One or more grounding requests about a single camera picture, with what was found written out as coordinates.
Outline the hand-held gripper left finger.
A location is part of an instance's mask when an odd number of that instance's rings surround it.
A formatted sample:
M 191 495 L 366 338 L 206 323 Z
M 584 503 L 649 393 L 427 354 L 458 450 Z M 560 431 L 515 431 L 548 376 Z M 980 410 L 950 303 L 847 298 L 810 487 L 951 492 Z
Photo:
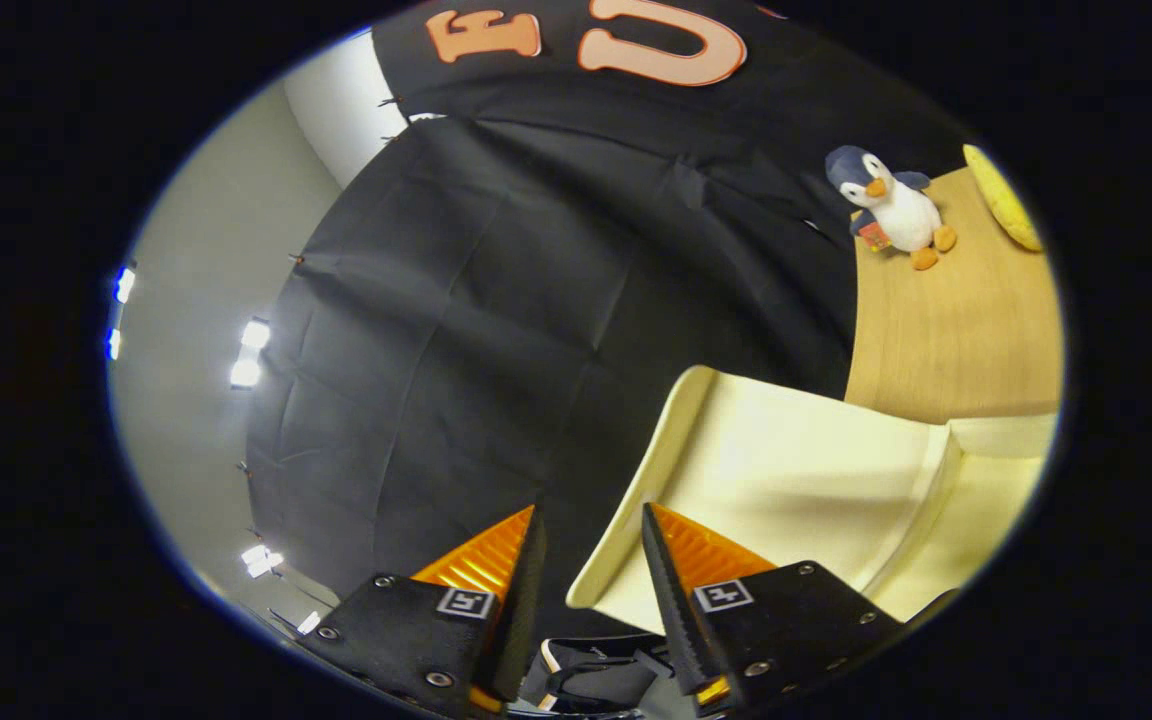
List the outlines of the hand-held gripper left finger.
M 529 669 L 545 553 L 529 505 L 420 571 L 376 573 L 300 647 L 419 717 L 500 719 Z

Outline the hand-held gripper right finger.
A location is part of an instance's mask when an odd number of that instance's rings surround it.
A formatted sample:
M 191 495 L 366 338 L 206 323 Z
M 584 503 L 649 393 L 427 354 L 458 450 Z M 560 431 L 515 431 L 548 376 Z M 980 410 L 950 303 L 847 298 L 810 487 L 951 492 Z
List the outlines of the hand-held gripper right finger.
M 641 518 L 669 660 L 700 719 L 771 717 L 905 632 L 819 562 L 773 564 L 660 503 Z

